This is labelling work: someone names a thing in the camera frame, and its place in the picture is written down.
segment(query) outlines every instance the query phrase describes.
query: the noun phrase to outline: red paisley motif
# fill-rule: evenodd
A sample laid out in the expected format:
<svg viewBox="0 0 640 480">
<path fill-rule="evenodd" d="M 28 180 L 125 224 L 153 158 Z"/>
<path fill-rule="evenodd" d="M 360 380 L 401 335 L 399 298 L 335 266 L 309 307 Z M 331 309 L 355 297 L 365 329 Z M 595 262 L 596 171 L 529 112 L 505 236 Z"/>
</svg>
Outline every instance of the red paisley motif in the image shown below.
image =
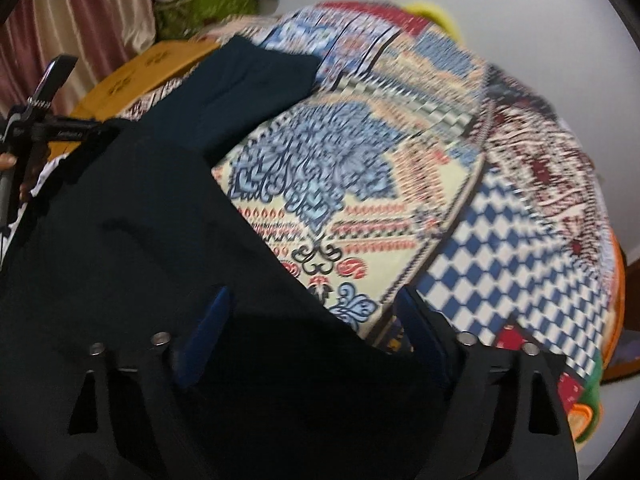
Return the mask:
<svg viewBox="0 0 640 480">
<path fill-rule="evenodd" d="M 345 258 L 335 266 L 335 270 L 343 277 L 353 276 L 359 280 L 367 275 L 367 264 L 360 258 Z"/>
<path fill-rule="evenodd" d="M 280 262 L 282 266 L 287 269 L 294 278 L 297 278 L 300 275 L 300 266 L 293 262 Z"/>
</svg>

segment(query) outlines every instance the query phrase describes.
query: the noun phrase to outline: blue ornamental pattern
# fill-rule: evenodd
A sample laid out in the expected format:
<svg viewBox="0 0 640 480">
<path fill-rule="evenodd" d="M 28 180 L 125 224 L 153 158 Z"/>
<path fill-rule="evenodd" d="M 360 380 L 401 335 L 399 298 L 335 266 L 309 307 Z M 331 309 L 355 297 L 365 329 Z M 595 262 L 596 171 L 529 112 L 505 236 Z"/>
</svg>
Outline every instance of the blue ornamental pattern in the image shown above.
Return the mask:
<svg viewBox="0 0 640 480">
<path fill-rule="evenodd" d="M 329 308 L 329 312 L 343 320 L 354 332 L 358 331 L 358 324 L 364 323 L 378 308 L 369 296 L 356 292 L 353 283 L 341 283 L 338 286 L 338 303 Z"/>
<path fill-rule="evenodd" d="M 319 234 L 347 193 L 360 201 L 396 197 L 382 154 L 403 138 L 365 103 L 302 104 L 246 144 L 231 163 L 228 196 L 265 204 L 282 196 L 285 210 Z"/>
<path fill-rule="evenodd" d="M 474 68 L 471 55 L 458 48 L 456 42 L 442 33 L 427 30 L 420 35 L 413 49 L 426 57 L 438 70 L 465 78 Z"/>
</svg>

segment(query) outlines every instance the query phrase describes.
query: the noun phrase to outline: human hand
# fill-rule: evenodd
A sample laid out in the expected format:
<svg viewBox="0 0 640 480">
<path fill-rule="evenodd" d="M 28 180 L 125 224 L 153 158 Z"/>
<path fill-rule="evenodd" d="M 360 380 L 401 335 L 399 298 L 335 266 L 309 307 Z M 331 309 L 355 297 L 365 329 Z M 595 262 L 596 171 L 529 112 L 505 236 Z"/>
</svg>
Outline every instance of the human hand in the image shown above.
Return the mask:
<svg viewBox="0 0 640 480">
<path fill-rule="evenodd" d="M 51 150 L 46 144 L 34 144 L 31 150 L 27 169 L 24 172 L 24 180 L 20 184 L 20 202 L 28 202 L 31 198 L 30 191 L 38 183 L 38 177 L 42 172 Z M 10 170 L 15 166 L 17 159 L 11 153 L 0 153 L 0 171 Z"/>
</svg>

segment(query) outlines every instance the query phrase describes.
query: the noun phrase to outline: curtain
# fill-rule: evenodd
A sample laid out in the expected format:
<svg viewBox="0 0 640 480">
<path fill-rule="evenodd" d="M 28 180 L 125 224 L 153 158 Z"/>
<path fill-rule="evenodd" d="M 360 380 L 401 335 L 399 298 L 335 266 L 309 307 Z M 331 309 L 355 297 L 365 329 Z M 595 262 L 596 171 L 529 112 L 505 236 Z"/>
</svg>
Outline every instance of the curtain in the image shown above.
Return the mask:
<svg viewBox="0 0 640 480">
<path fill-rule="evenodd" d="M 20 0 L 0 27 L 0 112 L 25 102 L 49 61 L 65 52 L 79 60 L 52 110 L 68 114 L 155 36 L 151 0 Z"/>
</svg>

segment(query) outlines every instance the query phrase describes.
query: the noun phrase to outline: green bag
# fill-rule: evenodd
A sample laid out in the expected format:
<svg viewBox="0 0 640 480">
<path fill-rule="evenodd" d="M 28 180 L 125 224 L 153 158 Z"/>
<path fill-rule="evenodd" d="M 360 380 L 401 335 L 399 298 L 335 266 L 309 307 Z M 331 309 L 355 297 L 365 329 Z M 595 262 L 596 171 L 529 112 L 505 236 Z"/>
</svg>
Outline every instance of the green bag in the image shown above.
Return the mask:
<svg viewBox="0 0 640 480">
<path fill-rule="evenodd" d="M 257 14 L 258 0 L 174 0 L 154 3 L 158 40 L 187 40 L 232 14 Z"/>
</svg>

